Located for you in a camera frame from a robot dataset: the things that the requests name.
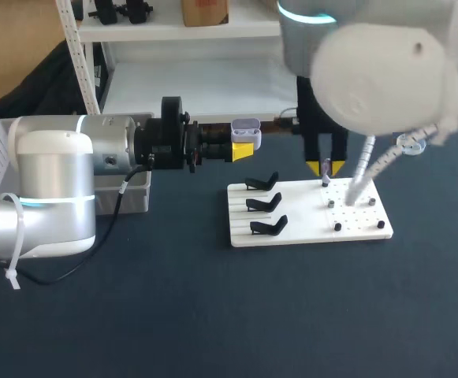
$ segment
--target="cable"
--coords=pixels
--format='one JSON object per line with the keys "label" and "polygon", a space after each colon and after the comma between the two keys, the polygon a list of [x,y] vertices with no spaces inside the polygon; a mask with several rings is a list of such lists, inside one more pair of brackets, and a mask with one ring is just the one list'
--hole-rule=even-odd
{"label": "cable", "polygon": [[[111,234],[111,231],[113,231],[113,227],[117,221],[118,218],[118,213],[120,212],[120,206],[121,206],[121,200],[124,197],[124,192],[125,188],[127,187],[128,182],[131,180],[131,178],[134,177],[135,174],[145,172],[147,171],[147,168],[144,167],[143,165],[140,165],[139,167],[133,169],[124,179],[124,182],[122,183],[121,189],[118,192],[118,197],[117,197],[117,204],[115,205],[115,209],[113,211],[113,216],[111,218],[110,225],[108,226],[108,229],[102,236],[102,238],[98,241],[98,243],[92,247],[87,254],[81,259],[78,264],[76,264],[73,268],[65,272],[64,274],[60,275],[57,278],[51,279],[51,280],[45,280],[42,278],[39,278],[35,276],[34,274],[28,272],[27,270],[24,270],[22,268],[17,268],[17,274],[19,276],[23,276],[24,278],[28,279],[29,281],[33,282],[34,284],[38,284],[40,286],[50,286],[53,284],[56,284],[65,278],[71,276],[74,272],[76,272],[78,269],[80,269],[82,266],[87,264],[100,250],[101,247],[104,245],[104,243],[107,241],[108,237]],[[7,261],[0,261],[0,268],[6,269],[9,266],[9,262]]]}
{"label": "cable", "polygon": [[283,111],[280,113],[279,118],[280,118],[280,119],[283,118],[283,116],[285,115],[285,113],[287,113],[287,112],[289,112],[289,111],[291,111],[291,110],[297,110],[297,108],[296,108],[296,107],[295,107],[295,108],[287,108],[287,109],[283,110]]}

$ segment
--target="black object on shelf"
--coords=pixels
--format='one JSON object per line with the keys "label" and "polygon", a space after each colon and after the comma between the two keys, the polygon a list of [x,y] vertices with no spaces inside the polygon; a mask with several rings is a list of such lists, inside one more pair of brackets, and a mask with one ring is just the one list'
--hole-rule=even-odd
{"label": "black object on shelf", "polygon": [[143,24],[147,22],[153,6],[149,6],[144,0],[127,0],[127,14],[131,24]]}
{"label": "black object on shelf", "polygon": [[121,11],[121,7],[113,5],[112,0],[95,0],[95,12],[90,12],[88,16],[98,17],[103,25],[111,25],[117,23],[117,11]]}
{"label": "black object on shelf", "polygon": [[246,184],[246,187],[249,191],[272,191],[278,180],[279,173],[275,172],[267,182],[256,179],[246,179],[244,183]]}
{"label": "black object on shelf", "polygon": [[112,0],[95,0],[95,12],[88,16],[98,17],[103,25],[116,24],[118,21],[117,12],[126,16],[131,24],[142,24],[147,21],[153,6],[149,6],[144,0],[127,0],[127,5],[116,6]]}
{"label": "black object on shelf", "polygon": [[286,215],[281,217],[274,226],[271,224],[265,224],[260,222],[251,222],[251,234],[278,236],[279,234],[281,234],[281,232],[288,223],[289,219]]}
{"label": "black object on shelf", "polygon": [[248,211],[263,211],[265,213],[272,213],[277,208],[277,205],[282,200],[281,193],[276,193],[274,198],[270,202],[263,202],[257,199],[247,199],[246,200],[246,207]]}

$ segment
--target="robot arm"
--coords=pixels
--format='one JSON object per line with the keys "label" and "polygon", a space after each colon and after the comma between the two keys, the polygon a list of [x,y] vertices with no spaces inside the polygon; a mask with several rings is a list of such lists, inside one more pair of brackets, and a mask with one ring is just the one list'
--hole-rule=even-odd
{"label": "robot arm", "polygon": [[[408,138],[437,145],[458,131],[458,0],[281,0],[279,10],[285,63],[311,78],[335,123],[364,135],[417,129]],[[402,154],[390,149],[365,173],[373,144],[349,206]]]}
{"label": "robot arm", "polygon": [[[279,10],[281,14],[281,30],[284,39],[285,63],[297,76],[310,77],[313,71],[313,59],[321,45],[329,42],[332,35],[342,33],[342,28],[347,25],[370,24],[374,27],[373,33],[381,27],[397,27],[403,35],[406,31],[418,30],[426,33],[435,43],[438,43],[446,51],[450,44],[450,31],[452,19],[458,17],[455,14],[458,9],[458,0],[280,0]],[[353,48],[369,43],[364,41],[367,35],[360,33],[350,40]],[[384,45],[383,51],[391,52],[398,48],[395,39],[379,41]],[[374,51],[360,50],[359,54],[366,54],[365,59],[371,61]],[[455,52],[455,66],[458,70],[458,47]],[[351,66],[351,61],[342,62],[345,67]],[[402,61],[394,61],[388,70],[401,69]],[[330,115],[331,109],[324,110]],[[397,130],[384,130],[382,133],[396,132]]]}
{"label": "robot arm", "polygon": [[[129,175],[137,169],[191,172],[203,159],[231,162],[231,133],[189,124],[180,98],[162,100],[162,118],[136,124],[128,116],[36,116],[16,119],[8,154],[20,181],[24,241],[20,258],[78,254],[95,240],[94,176]],[[0,199],[0,260],[17,239],[17,209]]]}

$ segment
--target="zip tie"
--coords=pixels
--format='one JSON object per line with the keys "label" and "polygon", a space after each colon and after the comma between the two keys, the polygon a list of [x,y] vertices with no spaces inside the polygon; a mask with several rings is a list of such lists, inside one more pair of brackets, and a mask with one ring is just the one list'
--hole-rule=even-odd
{"label": "zip tie", "polygon": [[20,252],[22,251],[22,246],[24,245],[24,207],[22,207],[20,200],[13,193],[2,193],[0,195],[0,200],[4,201],[4,198],[6,197],[13,201],[15,209],[17,210],[17,238],[15,240],[15,249],[13,251],[13,256],[11,257],[11,262],[9,263],[9,268],[5,269],[5,277],[10,281],[14,290],[20,290],[20,285],[17,281],[16,268]]}
{"label": "zip tie", "polygon": [[120,193],[121,195],[124,194],[125,189],[127,189],[127,185],[128,182],[124,180],[124,182],[121,183],[120,190],[118,191],[118,193]]}

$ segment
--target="dark blue table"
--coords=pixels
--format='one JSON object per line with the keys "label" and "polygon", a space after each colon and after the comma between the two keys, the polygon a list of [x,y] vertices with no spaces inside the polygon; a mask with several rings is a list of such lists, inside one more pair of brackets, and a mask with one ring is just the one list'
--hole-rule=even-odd
{"label": "dark blue table", "polygon": [[251,160],[154,172],[150,212],[69,280],[15,292],[0,272],[0,376],[458,376],[458,135],[378,178],[393,239],[232,248],[227,185],[311,178],[301,150],[267,136]]}

